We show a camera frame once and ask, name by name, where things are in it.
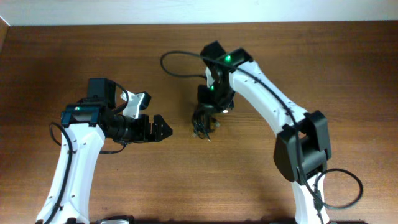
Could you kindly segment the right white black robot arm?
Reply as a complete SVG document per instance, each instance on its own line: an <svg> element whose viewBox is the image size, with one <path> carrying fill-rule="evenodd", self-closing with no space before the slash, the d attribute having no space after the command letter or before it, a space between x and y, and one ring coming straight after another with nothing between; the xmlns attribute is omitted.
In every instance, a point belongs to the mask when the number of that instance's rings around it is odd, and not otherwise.
<svg viewBox="0 0 398 224"><path fill-rule="evenodd" d="M267 121L276 136L274 162L292 184L295 223L328 223L322 172L331 157L328 121L320 111L309 113L286 97L242 48L227 53L219 42L204 46L206 84L198 87L198 106L192 116L194 133L209 139L214 114L234 107L242 95Z"/></svg>

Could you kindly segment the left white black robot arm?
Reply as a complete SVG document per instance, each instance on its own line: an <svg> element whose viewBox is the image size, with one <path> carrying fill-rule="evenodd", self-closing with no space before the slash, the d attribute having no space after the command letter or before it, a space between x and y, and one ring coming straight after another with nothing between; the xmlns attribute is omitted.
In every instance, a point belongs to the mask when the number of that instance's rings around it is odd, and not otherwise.
<svg viewBox="0 0 398 224"><path fill-rule="evenodd" d="M122 105L116 104L121 85L107 78L91 78L87 96L66 106L60 123L50 123L62 134L60 157L52 185L37 223L89 223L89 199L96 161L106 139L122 146L160 142L172 135L161 115L150 119L140 111L150 95L122 90Z"/></svg>

